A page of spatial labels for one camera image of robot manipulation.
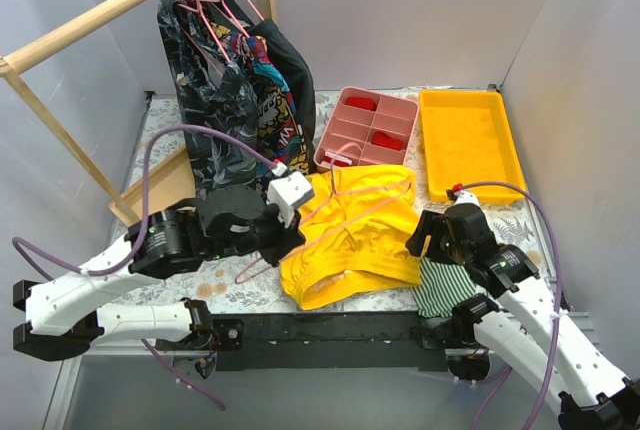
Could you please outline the yellow shorts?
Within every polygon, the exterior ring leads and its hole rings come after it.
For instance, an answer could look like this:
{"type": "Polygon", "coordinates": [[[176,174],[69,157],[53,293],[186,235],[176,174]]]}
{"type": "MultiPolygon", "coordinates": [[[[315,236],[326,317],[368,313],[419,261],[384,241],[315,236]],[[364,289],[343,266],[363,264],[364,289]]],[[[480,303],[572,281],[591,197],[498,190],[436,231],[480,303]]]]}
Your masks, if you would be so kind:
{"type": "MultiPolygon", "coordinates": [[[[300,309],[315,310],[356,294],[418,286],[419,259],[405,247],[419,221],[414,209],[414,171],[401,165],[371,165],[338,168],[334,174],[338,191],[390,186],[403,180],[410,180],[412,186],[400,198],[282,262],[280,275],[285,293],[300,309]]],[[[309,180],[315,197],[301,207],[302,219],[331,192],[330,172],[313,174],[309,180]]],[[[306,242],[314,240],[404,189],[405,185],[391,191],[335,197],[301,224],[300,230],[306,242]]]]}

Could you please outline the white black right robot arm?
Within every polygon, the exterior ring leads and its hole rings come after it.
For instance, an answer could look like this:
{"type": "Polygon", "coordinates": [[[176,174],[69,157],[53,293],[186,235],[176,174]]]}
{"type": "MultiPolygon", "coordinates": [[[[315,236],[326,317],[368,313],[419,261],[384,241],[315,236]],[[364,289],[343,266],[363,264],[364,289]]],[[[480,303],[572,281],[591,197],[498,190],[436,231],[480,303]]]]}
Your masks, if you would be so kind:
{"type": "Polygon", "coordinates": [[[458,201],[443,213],[423,211],[406,247],[413,256],[461,265],[483,288],[453,306],[446,337],[497,354],[538,391],[561,428],[638,428],[638,380],[557,307],[534,263],[496,240],[478,205],[458,201]]]}

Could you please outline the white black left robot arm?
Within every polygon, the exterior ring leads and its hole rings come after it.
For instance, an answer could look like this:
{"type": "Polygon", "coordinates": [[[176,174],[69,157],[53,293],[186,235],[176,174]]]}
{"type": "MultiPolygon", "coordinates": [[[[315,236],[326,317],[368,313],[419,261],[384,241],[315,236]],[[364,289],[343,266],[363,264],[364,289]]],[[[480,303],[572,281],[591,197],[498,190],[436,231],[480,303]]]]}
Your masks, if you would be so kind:
{"type": "Polygon", "coordinates": [[[150,215],[80,272],[48,282],[22,280],[14,306],[26,320],[13,330],[15,351],[55,362],[113,341],[160,339],[200,350],[217,338],[211,312],[188,297],[172,305],[126,306],[120,296],[196,272],[206,261],[261,254],[275,266],[305,242],[299,209],[314,196],[307,181],[271,182],[265,195],[242,185],[187,198],[150,215]]]}

